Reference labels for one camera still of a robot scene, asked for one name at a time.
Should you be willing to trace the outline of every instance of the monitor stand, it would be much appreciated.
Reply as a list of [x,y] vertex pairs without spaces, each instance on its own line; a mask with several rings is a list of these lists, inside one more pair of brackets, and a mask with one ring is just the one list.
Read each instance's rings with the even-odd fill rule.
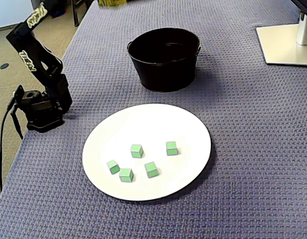
[[307,15],[299,24],[256,28],[267,64],[307,66]]

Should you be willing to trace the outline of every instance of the robotic arm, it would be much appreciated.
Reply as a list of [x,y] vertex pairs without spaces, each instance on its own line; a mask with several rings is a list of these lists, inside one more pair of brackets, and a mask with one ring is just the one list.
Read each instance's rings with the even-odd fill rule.
[[59,58],[44,47],[34,36],[32,30],[48,15],[56,10],[59,0],[42,0],[39,7],[24,21],[18,24],[6,38],[16,49],[31,73],[44,85],[45,91],[24,91],[18,86],[9,104],[17,132],[20,126],[16,117],[19,108],[28,120],[28,130],[46,132],[62,125],[72,98],[68,91],[66,76],[61,74],[63,64]]

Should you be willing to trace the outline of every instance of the wall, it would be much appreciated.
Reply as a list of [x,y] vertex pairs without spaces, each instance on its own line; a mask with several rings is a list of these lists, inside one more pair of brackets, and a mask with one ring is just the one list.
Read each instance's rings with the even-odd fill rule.
[[0,0],[0,27],[24,21],[32,11],[30,0]]

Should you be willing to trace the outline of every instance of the green cube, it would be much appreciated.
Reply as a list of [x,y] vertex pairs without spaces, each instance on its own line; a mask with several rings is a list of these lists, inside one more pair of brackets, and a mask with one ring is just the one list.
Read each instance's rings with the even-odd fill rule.
[[119,170],[120,170],[119,165],[114,160],[109,161],[107,163],[107,166],[108,166],[111,174],[115,174],[115,173],[119,172]]
[[152,178],[159,175],[158,169],[154,162],[146,163],[145,170],[147,171],[148,178]]
[[131,183],[133,180],[133,172],[131,168],[121,168],[119,177],[121,182]]
[[143,149],[140,144],[133,144],[131,146],[131,155],[133,158],[141,158],[143,155]]
[[168,156],[178,155],[178,149],[175,142],[167,142],[167,155]]

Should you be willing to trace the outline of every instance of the black metal bucket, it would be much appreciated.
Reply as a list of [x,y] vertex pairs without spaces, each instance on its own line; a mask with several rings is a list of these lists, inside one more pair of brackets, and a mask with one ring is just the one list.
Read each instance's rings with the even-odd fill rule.
[[199,51],[199,38],[179,28],[149,31],[128,44],[141,83],[157,92],[172,92],[188,86],[195,78]]

